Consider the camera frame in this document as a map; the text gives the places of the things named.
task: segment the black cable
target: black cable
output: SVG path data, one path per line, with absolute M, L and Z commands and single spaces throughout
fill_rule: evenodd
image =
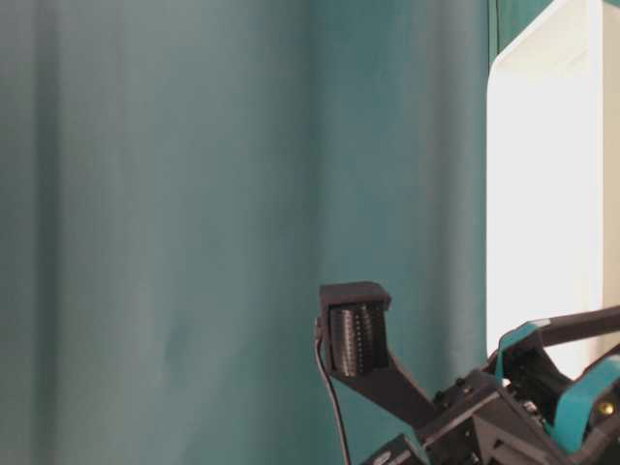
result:
M 342 422 L 342 414 L 340 413 L 340 405 L 338 404 L 338 398 L 336 397 L 336 391 L 333 388 L 333 384 L 329 379 L 326 368 L 323 365 L 323 360 L 321 359 L 321 345 L 323 343 L 323 335 L 321 334 L 321 329 L 319 328 L 319 322 L 316 323 L 316 334 L 314 340 L 314 357 L 317 361 L 317 366 L 319 367 L 319 372 L 321 373 L 321 377 L 325 382 L 325 386 L 327 387 L 327 392 L 329 393 L 329 399 L 331 399 L 331 405 L 333 406 L 333 414 L 336 417 L 336 425 L 338 426 L 338 433 L 340 434 L 340 446 L 342 447 L 342 455 L 345 459 L 345 465 L 351 465 L 351 456 L 349 455 L 349 445 L 347 444 L 347 434 L 345 433 L 345 427 Z

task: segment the teal bracket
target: teal bracket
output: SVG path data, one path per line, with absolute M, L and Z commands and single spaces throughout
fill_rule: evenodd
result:
M 566 452 L 581 449 L 594 403 L 618 379 L 620 356 L 608 356 L 562 394 L 547 431 Z
M 495 378 L 497 378 L 497 381 L 502 383 L 502 380 L 504 379 L 504 351 L 508 347 L 521 342 L 539 327 L 547 326 L 548 324 L 549 320 L 528 322 L 502 336 L 502 339 L 500 339 L 500 347 L 498 348 L 497 363 L 495 364 Z

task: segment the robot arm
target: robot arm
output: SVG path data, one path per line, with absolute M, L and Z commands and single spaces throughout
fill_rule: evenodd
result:
M 317 360 L 329 387 L 334 378 L 402 419 L 424 450 L 399 436 L 364 464 L 620 463 L 620 346 L 574 381 L 544 351 L 620 330 L 620 307 L 520 326 L 502 338 L 484 366 L 430 400 L 388 351 L 389 304 L 375 283 L 321 287 Z M 348 460 L 335 393 L 332 400 Z

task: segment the white panel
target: white panel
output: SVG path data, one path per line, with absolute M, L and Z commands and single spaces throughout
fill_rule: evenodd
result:
M 620 161 L 609 157 L 620 148 L 612 90 L 620 82 L 619 18 L 602 0 L 556 0 L 492 66 L 489 352 L 526 321 L 618 303 L 620 274 L 611 273 L 620 271 Z M 583 341 L 549 352 L 574 377 L 599 349 Z

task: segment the black 3d-printed part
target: black 3d-printed part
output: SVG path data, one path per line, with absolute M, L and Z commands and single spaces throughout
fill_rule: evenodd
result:
M 333 363 L 342 376 L 362 376 L 388 366 L 382 302 L 331 307 Z

